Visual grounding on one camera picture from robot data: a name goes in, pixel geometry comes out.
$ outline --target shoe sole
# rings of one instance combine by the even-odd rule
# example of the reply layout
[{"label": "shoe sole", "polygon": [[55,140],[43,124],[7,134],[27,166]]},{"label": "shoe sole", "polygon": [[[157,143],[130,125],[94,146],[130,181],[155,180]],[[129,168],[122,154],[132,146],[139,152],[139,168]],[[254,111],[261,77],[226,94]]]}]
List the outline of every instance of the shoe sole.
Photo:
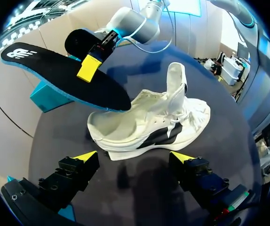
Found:
[{"label": "shoe sole", "polygon": [[206,128],[207,124],[210,121],[210,113],[209,113],[209,117],[207,118],[207,120],[205,120],[205,126],[203,129],[201,129],[198,134],[193,137],[190,140],[187,140],[185,142],[182,143],[178,143],[178,144],[171,144],[171,145],[155,145],[155,146],[148,146],[148,147],[144,147],[141,149],[136,149],[136,150],[132,150],[132,151],[107,151],[109,154],[109,157],[112,161],[119,161],[119,160],[125,160],[125,159],[131,159],[131,158],[135,158],[139,155],[142,155],[143,153],[155,149],[155,148],[164,148],[164,149],[168,149],[171,151],[180,151],[181,149],[185,148],[186,146],[190,145],[195,139],[198,138],[198,136],[200,136],[200,134],[204,131],[204,129]]}]

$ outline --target yellow clamp tip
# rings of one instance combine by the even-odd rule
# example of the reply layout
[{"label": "yellow clamp tip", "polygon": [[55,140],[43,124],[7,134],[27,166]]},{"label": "yellow clamp tip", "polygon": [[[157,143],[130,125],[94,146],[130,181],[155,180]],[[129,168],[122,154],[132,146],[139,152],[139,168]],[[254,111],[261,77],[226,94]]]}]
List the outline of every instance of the yellow clamp tip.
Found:
[{"label": "yellow clamp tip", "polygon": [[83,160],[84,162],[86,162],[95,153],[97,153],[97,151],[93,151],[93,152],[89,152],[89,153],[86,153],[86,154],[82,154],[82,155],[73,157],[72,159],[80,159],[80,160]]},{"label": "yellow clamp tip", "polygon": [[86,82],[91,82],[95,72],[101,64],[102,62],[95,59],[93,56],[87,55],[82,62],[82,67],[80,68],[77,77]]},{"label": "yellow clamp tip", "polygon": [[184,163],[184,161],[187,161],[188,159],[196,159],[194,157],[185,155],[185,154],[180,154],[178,152],[170,152],[172,153],[174,156],[176,156],[182,163]]}]

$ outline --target shoe tongue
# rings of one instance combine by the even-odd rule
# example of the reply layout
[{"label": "shoe tongue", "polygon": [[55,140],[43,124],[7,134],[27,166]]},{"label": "shoe tongue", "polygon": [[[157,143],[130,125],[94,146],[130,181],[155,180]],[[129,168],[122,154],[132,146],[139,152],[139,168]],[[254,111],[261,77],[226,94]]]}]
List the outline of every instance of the shoe tongue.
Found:
[{"label": "shoe tongue", "polygon": [[171,97],[174,93],[184,85],[184,94],[187,91],[187,81],[185,76],[185,67],[181,63],[171,63],[167,70],[167,95]]},{"label": "shoe tongue", "polygon": [[168,114],[182,111],[186,91],[187,81],[184,65],[177,62],[171,63],[167,71]]}]

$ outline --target new balance logo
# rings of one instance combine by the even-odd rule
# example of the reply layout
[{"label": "new balance logo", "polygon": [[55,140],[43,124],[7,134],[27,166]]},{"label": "new balance logo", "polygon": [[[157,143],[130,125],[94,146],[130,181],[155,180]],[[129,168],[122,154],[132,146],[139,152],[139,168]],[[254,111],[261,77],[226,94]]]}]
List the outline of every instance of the new balance logo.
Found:
[{"label": "new balance logo", "polygon": [[37,53],[37,52],[35,52],[35,51],[29,52],[29,50],[26,50],[23,48],[18,48],[18,49],[15,49],[13,52],[8,53],[7,56],[10,58],[21,59],[24,57],[28,57],[29,55],[33,55],[35,53]]}]

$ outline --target black stripe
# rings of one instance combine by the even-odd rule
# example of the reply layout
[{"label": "black stripe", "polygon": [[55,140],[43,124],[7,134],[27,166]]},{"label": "black stripe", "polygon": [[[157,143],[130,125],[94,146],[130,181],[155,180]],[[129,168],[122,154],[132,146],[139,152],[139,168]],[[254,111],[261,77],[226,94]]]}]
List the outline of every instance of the black stripe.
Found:
[{"label": "black stripe", "polygon": [[149,137],[137,148],[143,148],[147,146],[155,145],[170,145],[172,144],[177,135],[182,131],[182,125],[178,122],[175,124],[175,127],[172,129],[170,136],[167,136],[168,128],[162,128],[152,132]]},{"label": "black stripe", "polygon": [[17,126],[22,132],[24,132],[26,135],[30,136],[31,138],[33,138],[32,135],[30,135],[28,132],[26,132],[24,129],[22,129],[20,126],[18,126],[17,123],[15,123],[5,112],[4,110],[0,107],[0,110],[3,112],[3,114],[15,125]]}]

